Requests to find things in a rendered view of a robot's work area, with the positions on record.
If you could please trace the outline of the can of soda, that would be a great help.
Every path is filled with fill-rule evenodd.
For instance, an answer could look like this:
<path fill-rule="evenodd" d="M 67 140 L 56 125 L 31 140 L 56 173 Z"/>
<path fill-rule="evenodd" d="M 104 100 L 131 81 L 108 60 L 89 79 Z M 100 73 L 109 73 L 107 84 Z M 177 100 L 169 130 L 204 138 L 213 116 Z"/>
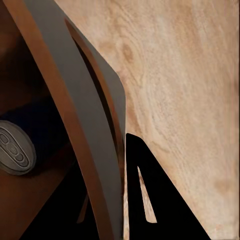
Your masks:
<path fill-rule="evenodd" d="M 70 141 L 52 94 L 0 115 L 0 169 L 23 175 Z"/>

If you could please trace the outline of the trash can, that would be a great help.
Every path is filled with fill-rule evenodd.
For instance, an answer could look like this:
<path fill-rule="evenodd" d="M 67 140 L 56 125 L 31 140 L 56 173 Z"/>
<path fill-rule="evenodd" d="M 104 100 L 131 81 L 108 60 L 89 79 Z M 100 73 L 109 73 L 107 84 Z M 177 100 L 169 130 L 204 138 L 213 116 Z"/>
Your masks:
<path fill-rule="evenodd" d="M 0 240 L 19 240 L 76 161 L 99 240 L 124 240 L 123 83 L 55 0 L 0 0 L 0 115 L 52 95 L 69 142 L 41 167 L 0 169 Z"/>

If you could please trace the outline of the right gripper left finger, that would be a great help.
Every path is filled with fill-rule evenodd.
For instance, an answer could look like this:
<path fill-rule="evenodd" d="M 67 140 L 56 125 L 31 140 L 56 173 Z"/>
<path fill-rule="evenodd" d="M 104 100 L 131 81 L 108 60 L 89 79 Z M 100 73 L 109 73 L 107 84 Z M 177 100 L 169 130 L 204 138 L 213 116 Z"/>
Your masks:
<path fill-rule="evenodd" d="M 87 192 L 76 161 L 19 240 L 100 240 L 90 199 L 77 223 Z"/>

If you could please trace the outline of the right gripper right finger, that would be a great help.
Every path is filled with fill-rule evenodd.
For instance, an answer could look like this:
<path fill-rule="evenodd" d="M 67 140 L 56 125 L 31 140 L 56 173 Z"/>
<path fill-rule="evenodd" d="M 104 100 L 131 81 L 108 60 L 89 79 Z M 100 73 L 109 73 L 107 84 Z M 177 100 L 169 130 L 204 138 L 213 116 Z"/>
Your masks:
<path fill-rule="evenodd" d="M 125 134 L 129 240 L 211 240 L 144 140 Z M 146 220 L 140 169 L 157 223 Z"/>

